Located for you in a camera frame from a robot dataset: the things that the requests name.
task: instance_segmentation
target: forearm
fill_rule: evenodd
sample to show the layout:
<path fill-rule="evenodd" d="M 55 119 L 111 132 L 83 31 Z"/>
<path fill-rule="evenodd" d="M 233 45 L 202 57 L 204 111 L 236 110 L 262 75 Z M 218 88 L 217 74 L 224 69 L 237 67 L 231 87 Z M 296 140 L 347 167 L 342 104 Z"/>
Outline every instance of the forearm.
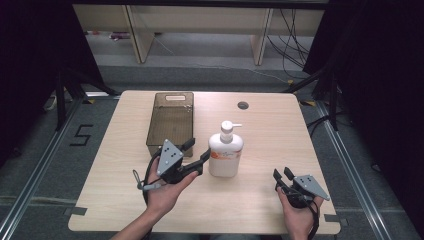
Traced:
<path fill-rule="evenodd" d="M 162 218 L 157 212 L 146 210 L 138 218 L 132 221 L 128 226 L 118 232 L 112 237 L 113 240 L 117 239 L 142 239 L 150 229 Z"/>

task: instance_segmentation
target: cable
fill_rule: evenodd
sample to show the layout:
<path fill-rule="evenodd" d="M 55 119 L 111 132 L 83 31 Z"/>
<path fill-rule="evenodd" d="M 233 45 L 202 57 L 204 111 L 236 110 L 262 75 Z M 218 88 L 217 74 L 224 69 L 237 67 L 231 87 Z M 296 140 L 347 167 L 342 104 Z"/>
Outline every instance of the cable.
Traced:
<path fill-rule="evenodd" d="M 341 114 L 345 114 L 345 112 L 344 112 L 344 111 L 336 112 L 336 116 L 337 116 L 337 115 L 341 115 Z M 312 135 L 314 134 L 314 132 L 315 132 L 316 128 L 318 127 L 318 125 L 320 125 L 321 123 L 323 123 L 324 121 L 326 121 L 326 120 L 328 120 L 328 119 L 330 119 L 330 115 L 325 115 L 325 116 L 323 116 L 323 117 L 318 118 L 317 120 L 314 120 L 314 121 L 312 121 L 312 122 L 310 122 L 310 123 L 306 124 L 306 127 L 307 127 L 307 128 L 309 128 L 309 127 L 311 127 L 311 126 L 314 126 L 314 127 L 312 128 L 312 131 L 311 131 L 311 133 L 309 134 L 309 136 L 312 138 Z"/>
<path fill-rule="evenodd" d="M 286 80 L 283 80 L 281 78 L 278 78 L 278 77 L 276 77 L 274 75 L 269 75 L 269 74 L 261 73 L 261 72 L 258 72 L 258 71 L 252 70 L 252 69 L 248 69 L 248 68 L 233 68 L 233 67 L 228 67 L 228 66 L 224 66 L 224 65 L 215 65 L 215 66 L 209 66 L 209 65 L 203 65 L 203 64 L 187 64 L 187 65 L 188 66 L 200 66 L 200 67 L 206 67 L 206 68 L 226 68 L 226 69 L 236 69 L 236 70 L 247 70 L 247 71 L 250 71 L 250 72 L 253 72 L 253 73 L 262 75 L 262 76 L 275 78 L 275 79 L 277 79 L 277 80 L 279 80 L 281 82 L 284 82 L 284 83 L 287 83 L 288 84 L 288 82 Z"/>

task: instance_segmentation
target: gray floor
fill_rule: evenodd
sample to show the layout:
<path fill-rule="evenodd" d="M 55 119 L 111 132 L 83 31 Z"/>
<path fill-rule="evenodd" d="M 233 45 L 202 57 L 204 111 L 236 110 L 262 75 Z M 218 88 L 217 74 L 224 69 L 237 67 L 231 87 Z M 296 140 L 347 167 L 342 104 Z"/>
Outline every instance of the gray floor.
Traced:
<path fill-rule="evenodd" d="M 106 84 L 119 91 L 152 89 L 279 92 L 287 88 L 287 80 L 299 81 L 291 76 L 306 76 L 300 72 L 298 66 L 287 60 L 283 66 L 282 57 L 270 44 L 266 46 L 263 64 L 255 66 L 248 36 L 160 34 L 156 36 L 144 64 L 136 62 L 130 40 L 113 41 L 108 36 L 109 33 L 101 33 L 88 35 L 87 39 Z M 309 48 L 313 39 L 299 40 Z M 300 61 L 296 51 L 289 52 Z M 96 91 L 90 86 L 85 88 L 87 91 Z M 311 100 L 312 89 L 313 84 L 299 90 L 298 99 Z M 105 239 L 114 234 L 72 232 L 67 227 L 69 216 L 64 212 L 74 206 L 78 199 L 117 101 L 96 100 L 92 104 L 79 106 L 16 226 L 12 239 Z M 316 107 L 302 105 L 300 108 L 305 123 L 320 117 Z M 370 168 L 372 157 L 354 126 L 350 124 L 348 116 L 338 117 L 338 123 L 339 134 L 392 239 L 420 239 L 384 177 Z M 82 132 L 91 135 L 90 140 L 85 147 L 72 147 L 72 143 L 81 141 L 74 137 L 81 124 L 93 125 Z M 20 146 L 22 155 L 11 158 L 0 169 L 1 218 L 7 216 L 14 199 L 27 184 L 55 134 L 55 127 L 56 113 L 47 111 L 40 116 L 31 134 Z M 378 239 L 323 124 L 314 132 L 312 142 L 336 212 L 343 223 L 337 236 L 317 236 L 315 239 Z"/>

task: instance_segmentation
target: black strap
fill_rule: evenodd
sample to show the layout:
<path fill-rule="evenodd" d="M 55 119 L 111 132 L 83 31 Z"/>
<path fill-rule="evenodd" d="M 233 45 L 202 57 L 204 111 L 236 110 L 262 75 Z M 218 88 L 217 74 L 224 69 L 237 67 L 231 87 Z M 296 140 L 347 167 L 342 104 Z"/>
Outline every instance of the black strap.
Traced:
<path fill-rule="evenodd" d="M 314 209 L 311 207 L 311 205 L 308 205 L 309 210 L 312 212 L 312 217 L 314 219 L 314 225 L 312 226 L 311 231 L 309 232 L 308 239 L 312 240 L 312 238 L 315 236 L 315 233 L 318 231 L 319 227 L 319 208 L 315 201 L 312 201 L 315 204 L 315 207 L 317 208 L 317 211 L 315 212 Z"/>

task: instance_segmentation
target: pump dispenser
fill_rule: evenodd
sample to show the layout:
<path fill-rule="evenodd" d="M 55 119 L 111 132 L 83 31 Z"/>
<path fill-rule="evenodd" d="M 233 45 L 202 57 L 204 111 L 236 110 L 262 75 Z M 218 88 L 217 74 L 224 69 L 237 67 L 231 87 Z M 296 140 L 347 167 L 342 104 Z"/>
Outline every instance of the pump dispenser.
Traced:
<path fill-rule="evenodd" d="M 237 175 L 243 149 L 243 139 L 233 134 L 234 127 L 241 127 L 231 121 L 223 121 L 221 133 L 209 138 L 211 157 L 209 159 L 209 172 L 215 177 L 234 177 Z"/>

